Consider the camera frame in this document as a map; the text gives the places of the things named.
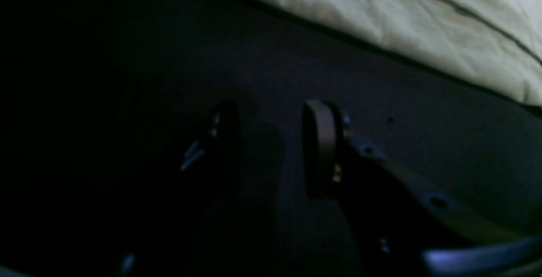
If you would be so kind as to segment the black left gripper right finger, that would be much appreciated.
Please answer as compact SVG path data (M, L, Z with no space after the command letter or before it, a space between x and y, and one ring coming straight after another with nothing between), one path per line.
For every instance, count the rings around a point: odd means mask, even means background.
M534 277L541 236L482 217L351 130L330 101L302 107L304 182L344 213L366 277Z

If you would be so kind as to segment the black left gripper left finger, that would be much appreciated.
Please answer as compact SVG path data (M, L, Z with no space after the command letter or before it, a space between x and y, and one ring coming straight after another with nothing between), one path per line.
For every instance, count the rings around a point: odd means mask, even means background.
M121 277L182 277L198 225L236 173L242 144L234 101L223 101L156 161L130 202Z

